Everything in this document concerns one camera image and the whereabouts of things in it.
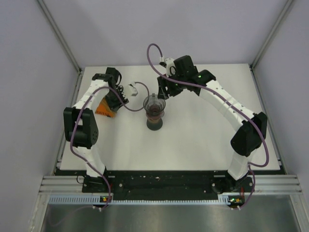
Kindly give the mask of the grey plastic coffee dripper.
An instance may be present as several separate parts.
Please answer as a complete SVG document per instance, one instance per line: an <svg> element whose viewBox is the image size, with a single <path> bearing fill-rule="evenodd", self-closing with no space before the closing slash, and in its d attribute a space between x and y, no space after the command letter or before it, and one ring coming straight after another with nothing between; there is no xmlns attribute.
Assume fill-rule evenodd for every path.
<svg viewBox="0 0 309 232"><path fill-rule="evenodd" d="M153 93L144 99L143 107L146 113L158 116L164 111L166 102L164 99L159 99L158 95Z"/></svg>

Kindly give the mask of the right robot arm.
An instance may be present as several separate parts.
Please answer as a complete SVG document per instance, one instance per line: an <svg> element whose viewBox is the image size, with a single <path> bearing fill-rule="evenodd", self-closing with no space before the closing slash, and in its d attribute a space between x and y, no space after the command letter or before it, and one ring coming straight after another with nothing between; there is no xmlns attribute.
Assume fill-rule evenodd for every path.
<svg viewBox="0 0 309 232"><path fill-rule="evenodd" d="M166 69L166 74L157 79L159 98L167 100L187 89L210 103L235 130L230 141L234 150L227 170L230 176L225 179L225 185L230 191L237 191L243 185L242 178L249 171L253 153L261 145L266 145L266 114L254 113L243 106L210 71L198 71L188 55L178 59L161 56L159 64Z"/></svg>

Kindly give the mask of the red rimmed coffee server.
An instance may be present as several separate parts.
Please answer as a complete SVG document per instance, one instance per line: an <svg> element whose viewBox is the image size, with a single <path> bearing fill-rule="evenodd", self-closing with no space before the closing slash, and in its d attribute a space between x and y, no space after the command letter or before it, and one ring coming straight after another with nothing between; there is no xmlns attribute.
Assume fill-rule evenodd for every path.
<svg viewBox="0 0 309 232"><path fill-rule="evenodd" d="M146 125L147 128L152 131L157 131L162 128L163 126L163 120L162 117L164 116L164 111L159 113L153 113L153 112L146 112Z"/></svg>

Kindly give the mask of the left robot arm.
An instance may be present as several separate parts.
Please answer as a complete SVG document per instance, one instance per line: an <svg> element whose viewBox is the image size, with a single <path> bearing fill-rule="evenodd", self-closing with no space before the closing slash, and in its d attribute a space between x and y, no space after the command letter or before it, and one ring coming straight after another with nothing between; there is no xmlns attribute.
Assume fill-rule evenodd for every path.
<svg viewBox="0 0 309 232"><path fill-rule="evenodd" d="M105 73L96 73L91 78L85 94L72 107L63 111L65 139L70 143L71 153L86 165L86 174L94 177L93 186L98 191L106 191L109 179L104 177L105 165L99 157L96 143L99 131L95 112L100 103L105 110L117 113L120 107L128 103L124 97L124 88L119 82L122 76L116 68L108 67Z"/></svg>

